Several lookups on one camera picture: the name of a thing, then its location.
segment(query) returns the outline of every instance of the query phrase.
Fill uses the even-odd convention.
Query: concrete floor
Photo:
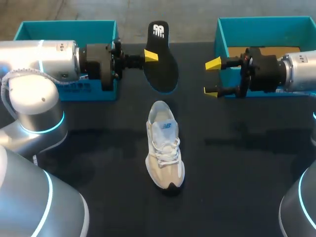
[[[117,20],[124,43],[147,41],[148,23],[166,20],[171,42],[212,41],[218,17],[310,15],[314,0],[0,0],[0,40],[22,21]]]

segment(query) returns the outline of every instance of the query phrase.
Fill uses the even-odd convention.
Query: teal box
[[[300,47],[316,50],[316,25],[309,16],[219,18],[215,57],[229,57],[228,47]],[[220,71],[223,86],[240,83],[240,68]],[[248,91],[248,97],[297,96],[292,93]]]
[[[14,40],[75,40],[84,47],[89,43],[112,43],[116,37],[116,21],[25,21]],[[115,80],[113,91],[102,91],[100,80],[88,79],[57,85],[61,101],[113,101],[117,87]]]

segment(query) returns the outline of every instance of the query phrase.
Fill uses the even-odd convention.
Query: white shoelace
[[[178,148],[180,144],[180,139],[177,138],[175,144],[171,143],[163,143],[160,147],[157,147],[155,143],[152,141],[153,147],[155,149],[155,153],[152,154],[156,156],[158,159],[158,165],[163,166],[167,164],[175,164],[179,161],[179,153]],[[172,150],[164,151],[164,148],[170,146]]]

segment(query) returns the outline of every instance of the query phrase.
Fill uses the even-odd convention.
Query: sneaker
[[[146,125],[149,148],[147,170],[158,187],[176,191],[185,175],[179,149],[178,123],[169,106],[163,101],[156,101]]]

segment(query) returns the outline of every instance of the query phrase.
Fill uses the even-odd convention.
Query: new balance logo
[[[154,25],[154,35],[163,38],[164,37],[164,28],[163,26],[159,26],[159,25]]]
[[[166,129],[166,128],[170,128],[171,124],[170,123],[165,123],[161,129]]]

